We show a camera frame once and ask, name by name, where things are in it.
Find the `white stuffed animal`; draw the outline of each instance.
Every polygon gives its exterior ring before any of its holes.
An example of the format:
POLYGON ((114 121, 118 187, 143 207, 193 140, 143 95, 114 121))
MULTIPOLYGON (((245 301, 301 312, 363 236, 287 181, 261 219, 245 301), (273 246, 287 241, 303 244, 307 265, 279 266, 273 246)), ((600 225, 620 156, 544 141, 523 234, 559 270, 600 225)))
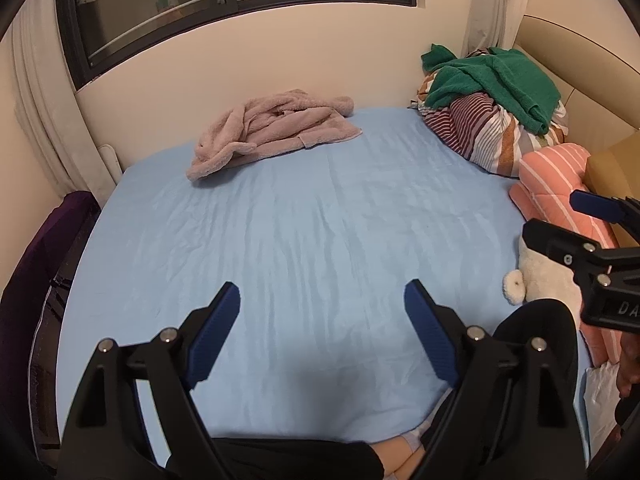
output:
POLYGON ((519 269, 508 272, 502 281, 505 298, 513 305, 540 298, 562 301, 574 316, 575 325, 580 326, 582 294, 574 283, 574 272, 529 249, 522 237, 518 246, 519 269))

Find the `pillow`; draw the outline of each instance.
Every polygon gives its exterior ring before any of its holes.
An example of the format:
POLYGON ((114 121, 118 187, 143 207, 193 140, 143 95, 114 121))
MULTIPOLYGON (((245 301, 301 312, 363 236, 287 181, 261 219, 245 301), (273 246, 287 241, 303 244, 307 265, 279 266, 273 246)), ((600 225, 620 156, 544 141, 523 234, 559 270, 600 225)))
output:
MULTIPOLYGON (((605 221, 575 212, 569 204, 582 182, 589 152, 577 144, 549 146, 527 153, 520 161, 520 182, 509 191, 524 218, 540 218, 598 241, 604 248, 618 246, 605 221)), ((620 332, 582 323, 580 331, 595 367, 620 360, 620 332)))
MULTIPOLYGON (((469 56, 487 53, 478 50, 469 56)), ((424 103, 437 74, 437 70, 427 73, 418 90, 417 108, 424 123, 453 151, 489 173, 518 176, 522 155, 561 144, 568 135, 566 110, 560 101, 545 135, 528 132, 485 92, 460 97, 438 110, 429 108, 424 103)))
MULTIPOLYGON (((621 140, 604 152, 587 160, 584 183, 603 196, 627 196, 640 199, 640 132, 621 140)), ((620 247, 637 247, 638 243, 617 224, 612 226, 620 247)))

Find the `purple fabric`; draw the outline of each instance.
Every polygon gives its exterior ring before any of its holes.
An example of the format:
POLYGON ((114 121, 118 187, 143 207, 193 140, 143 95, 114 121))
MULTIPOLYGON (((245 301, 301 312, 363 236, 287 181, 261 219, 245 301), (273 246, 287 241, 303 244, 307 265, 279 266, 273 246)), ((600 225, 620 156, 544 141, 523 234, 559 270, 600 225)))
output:
POLYGON ((29 357, 52 280, 85 220, 100 211, 93 195, 65 196, 20 258, 0 300, 0 404, 33 449, 29 416, 29 357))

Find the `bed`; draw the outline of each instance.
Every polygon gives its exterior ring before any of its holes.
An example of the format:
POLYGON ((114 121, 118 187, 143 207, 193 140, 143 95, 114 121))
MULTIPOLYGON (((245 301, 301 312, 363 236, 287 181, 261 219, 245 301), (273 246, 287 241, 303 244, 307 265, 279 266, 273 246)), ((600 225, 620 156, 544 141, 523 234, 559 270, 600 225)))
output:
MULTIPOLYGON (((404 313, 419 278, 467 324, 513 309, 523 219, 512 180, 446 148, 414 110, 367 108, 356 139, 220 171, 192 185, 192 144, 131 166, 82 255, 57 367, 62 432, 98 340, 148 340, 229 280, 241 313, 193 392, 210 434, 382 440, 415 427, 443 389, 404 313)), ((590 365, 582 339, 580 369, 590 365)), ((576 407, 584 426, 580 387, 576 407)), ((159 463, 168 451, 146 384, 159 463)))

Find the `fuzzy pink towel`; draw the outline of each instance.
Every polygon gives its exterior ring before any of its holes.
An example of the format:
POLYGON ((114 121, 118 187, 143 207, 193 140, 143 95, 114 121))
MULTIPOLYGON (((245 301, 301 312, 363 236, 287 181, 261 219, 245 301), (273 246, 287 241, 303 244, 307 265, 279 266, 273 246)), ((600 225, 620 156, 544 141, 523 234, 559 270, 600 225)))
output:
POLYGON ((197 180, 221 168, 340 142, 362 131, 345 117, 353 112, 353 99, 315 99, 302 90, 252 99, 222 115, 200 137, 187 170, 197 180))

